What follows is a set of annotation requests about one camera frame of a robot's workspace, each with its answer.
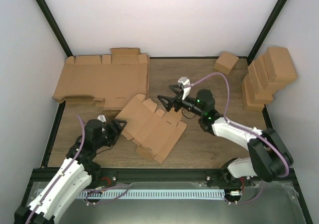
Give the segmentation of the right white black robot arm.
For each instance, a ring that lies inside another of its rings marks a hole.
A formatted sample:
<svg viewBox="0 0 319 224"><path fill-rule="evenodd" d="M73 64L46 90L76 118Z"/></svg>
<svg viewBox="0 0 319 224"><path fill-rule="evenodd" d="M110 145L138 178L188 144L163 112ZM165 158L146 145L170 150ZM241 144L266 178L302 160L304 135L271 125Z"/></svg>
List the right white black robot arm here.
<svg viewBox="0 0 319 224"><path fill-rule="evenodd" d="M181 85L170 85L169 88L174 97L158 96L166 111L187 110L199 117L198 123L203 131L248 150L248 158L234 158L224 164L221 173L224 184L232 186L246 176L259 177L265 182L288 176L294 161L274 129L249 128L229 120L215 109L215 99L210 90L199 90L196 98L192 98Z"/></svg>

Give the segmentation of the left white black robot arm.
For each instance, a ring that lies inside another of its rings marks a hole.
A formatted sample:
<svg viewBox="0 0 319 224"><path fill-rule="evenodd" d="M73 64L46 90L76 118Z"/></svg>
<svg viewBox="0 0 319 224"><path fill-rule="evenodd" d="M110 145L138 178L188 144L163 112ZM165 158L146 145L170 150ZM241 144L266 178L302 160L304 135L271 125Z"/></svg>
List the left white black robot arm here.
<svg viewBox="0 0 319 224"><path fill-rule="evenodd" d="M33 201L15 211L14 223L57 224L81 191L101 182L101 166L93 160L98 149L116 144L127 122L120 119L79 122L81 135L70 147L61 167Z"/></svg>

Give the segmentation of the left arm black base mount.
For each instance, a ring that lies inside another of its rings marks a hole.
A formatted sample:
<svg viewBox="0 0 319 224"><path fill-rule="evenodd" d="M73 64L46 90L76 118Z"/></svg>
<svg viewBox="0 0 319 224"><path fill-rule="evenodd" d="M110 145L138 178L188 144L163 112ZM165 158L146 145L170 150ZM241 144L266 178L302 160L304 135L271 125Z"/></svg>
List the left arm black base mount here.
<svg viewBox="0 0 319 224"><path fill-rule="evenodd" d="M111 168L101 168L97 176L91 183L92 187L112 187L117 184L117 170Z"/></svg>

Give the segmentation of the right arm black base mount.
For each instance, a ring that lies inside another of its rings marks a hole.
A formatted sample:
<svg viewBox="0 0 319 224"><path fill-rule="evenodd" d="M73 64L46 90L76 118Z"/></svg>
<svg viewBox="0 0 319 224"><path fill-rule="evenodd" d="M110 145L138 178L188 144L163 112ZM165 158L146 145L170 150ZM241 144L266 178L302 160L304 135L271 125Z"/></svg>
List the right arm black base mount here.
<svg viewBox="0 0 319 224"><path fill-rule="evenodd" d="M209 169L205 172L206 184L208 187L240 187L242 186L242 181L240 178L234 178L227 167L236 158L230 159L219 169Z"/></svg>

